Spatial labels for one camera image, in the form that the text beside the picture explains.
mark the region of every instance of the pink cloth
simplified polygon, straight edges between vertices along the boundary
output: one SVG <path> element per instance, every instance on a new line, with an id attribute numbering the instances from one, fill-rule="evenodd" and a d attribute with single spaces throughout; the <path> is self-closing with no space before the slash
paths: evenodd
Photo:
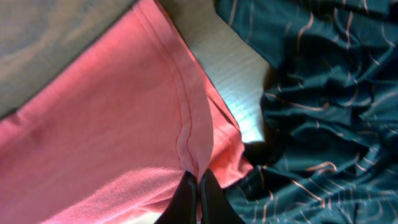
<path id="1" fill-rule="evenodd" d="M 0 123 L 0 222 L 162 212 L 185 170 L 227 187 L 252 167 L 238 125 L 154 0 L 141 0 Z"/>

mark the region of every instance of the crumpled fabric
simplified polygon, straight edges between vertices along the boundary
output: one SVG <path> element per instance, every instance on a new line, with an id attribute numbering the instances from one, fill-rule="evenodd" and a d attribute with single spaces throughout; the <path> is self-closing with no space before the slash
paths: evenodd
<path id="1" fill-rule="evenodd" d="M 219 0 L 275 68 L 261 98 L 272 151 L 230 187 L 248 223 L 398 223 L 397 5 Z"/>
<path id="2" fill-rule="evenodd" d="M 227 187 L 239 127 L 157 1 L 141 0 L 0 122 L 1 223 L 120 223 L 162 212 L 187 170 Z"/>

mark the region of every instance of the teal cloth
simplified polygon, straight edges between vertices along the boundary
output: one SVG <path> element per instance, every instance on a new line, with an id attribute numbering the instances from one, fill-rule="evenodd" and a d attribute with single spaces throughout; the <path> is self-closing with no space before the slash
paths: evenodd
<path id="1" fill-rule="evenodd" d="M 219 0 L 276 69 L 274 161 L 226 190 L 247 223 L 398 223 L 398 23 L 390 0 Z"/>

